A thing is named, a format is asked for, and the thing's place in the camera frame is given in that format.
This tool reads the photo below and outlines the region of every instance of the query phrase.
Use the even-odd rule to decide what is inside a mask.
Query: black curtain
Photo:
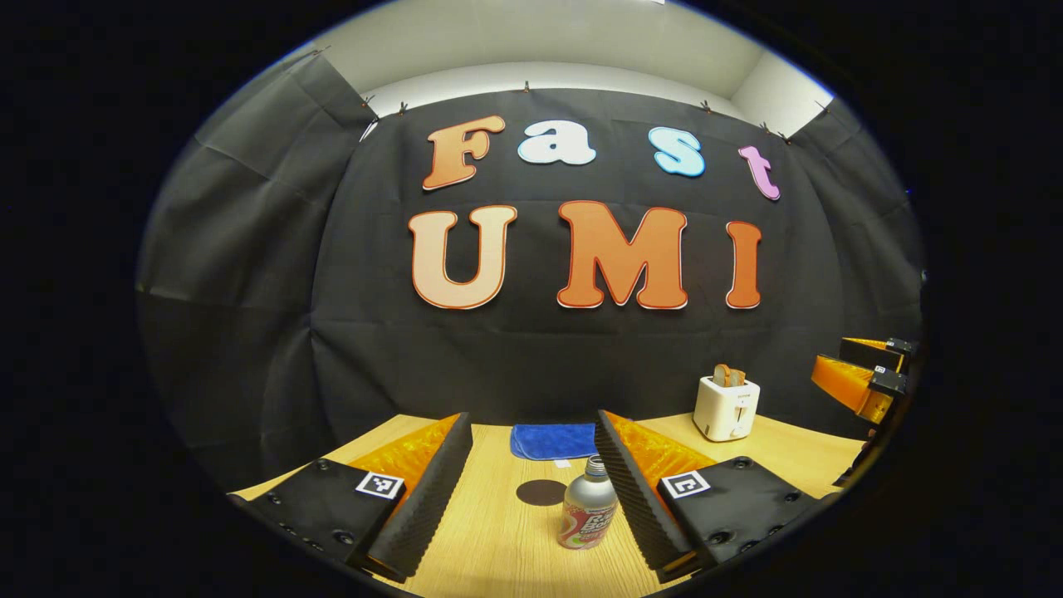
[[[323,57],[289,56],[204,122],[153,207],[137,276],[149,365],[171,423],[226,491],[338,442],[313,368],[310,288],[333,195],[374,117]]]
[[[324,61],[272,76],[197,133],[155,208],[140,275],[146,344],[171,421],[226,490],[283,474],[395,413],[469,411],[475,423],[509,425],[589,421],[596,409],[689,412],[697,379],[721,362],[761,386],[758,413],[863,438],[866,423],[810,381],[816,354],[836,355],[842,337],[918,337],[915,222],[887,159],[841,102],[787,144],[659,98],[506,91],[388,116],[359,143],[372,114]],[[423,190],[427,136],[490,115],[506,127],[490,134],[475,176]],[[520,158],[524,129],[556,119],[588,129],[593,161]],[[661,170],[647,140],[654,126],[697,137],[705,172]],[[749,144],[771,161],[778,201],[760,193],[738,154]],[[607,296],[594,310],[558,306],[570,256],[558,207],[577,199],[608,205],[628,238],[651,207],[686,213],[689,305],[645,310]],[[456,212],[446,268],[466,280],[478,246],[469,212],[489,204],[519,211],[501,291],[470,311],[426,304],[411,283],[407,222]],[[731,220],[763,234],[754,310],[724,303]]]

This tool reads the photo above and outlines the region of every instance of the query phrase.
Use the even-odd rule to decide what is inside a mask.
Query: light blue letter
[[[697,176],[705,172],[705,159],[697,153],[702,143],[690,133],[656,126],[649,130],[649,142],[661,150],[654,154],[654,159],[665,172],[685,176]]]

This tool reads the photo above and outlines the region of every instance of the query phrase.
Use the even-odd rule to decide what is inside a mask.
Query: letter m
[[[627,304],[642,270],[646,280],[636,301],[649,310],[678,310],[687,306],[682,289],[682,229],[687,217],[675,209],[652,207],[628,241],[612,211],[597,201],[570,201],[558,213],[572,228],[569,285],[557,293],[566,308],[597,308],[605,293],[595,285],[595,268],[618,306]]]

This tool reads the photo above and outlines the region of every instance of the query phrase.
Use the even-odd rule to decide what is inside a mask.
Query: blue cloth
[[[513,426],[509,450],[521,459],[550,461],[581,459],[597,452],[593,424]]]

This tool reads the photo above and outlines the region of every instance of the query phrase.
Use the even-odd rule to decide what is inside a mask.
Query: bottle cap
[[[587,460],[587,475],[588,476],[608,476],[605,471],[605,462],[602,461],[602,456],[594,454]]]

